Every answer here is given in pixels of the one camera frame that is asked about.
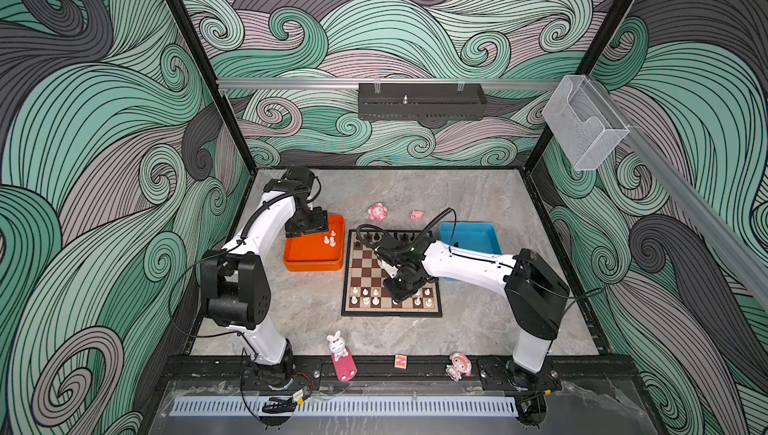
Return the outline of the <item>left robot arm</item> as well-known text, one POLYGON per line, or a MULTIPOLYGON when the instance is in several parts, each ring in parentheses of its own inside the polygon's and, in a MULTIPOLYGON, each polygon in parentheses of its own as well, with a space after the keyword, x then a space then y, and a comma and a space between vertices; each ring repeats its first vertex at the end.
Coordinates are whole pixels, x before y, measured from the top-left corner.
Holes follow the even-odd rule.
POLYGON ((199 265, 203 315, 238 335, 254 370, 271 384, 293 377, 293 352, 268 316, 271 289, 262 257, 278 234, 296 238, 328 230, 328 212, 314 204, 318 177, 292 167, 265 186, 260 204, 241 231, 219 250, 206 252, 199 265))

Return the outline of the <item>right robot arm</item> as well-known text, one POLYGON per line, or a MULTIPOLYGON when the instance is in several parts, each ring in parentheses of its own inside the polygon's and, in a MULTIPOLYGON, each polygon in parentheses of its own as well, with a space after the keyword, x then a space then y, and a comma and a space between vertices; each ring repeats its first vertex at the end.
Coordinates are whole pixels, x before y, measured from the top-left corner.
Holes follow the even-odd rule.
POLYGON ((514 366, 532 375, 540 373, 558 337, 570 287, 530 249, 516 255, 487 254, 434 238, 432 228, 454 212, 443 210, 408 242, 372 224, 359 225, 355 234, 383 269, 382 285, 396 302, 441 278, 504 296, 520 328, 512 355, 514 366))

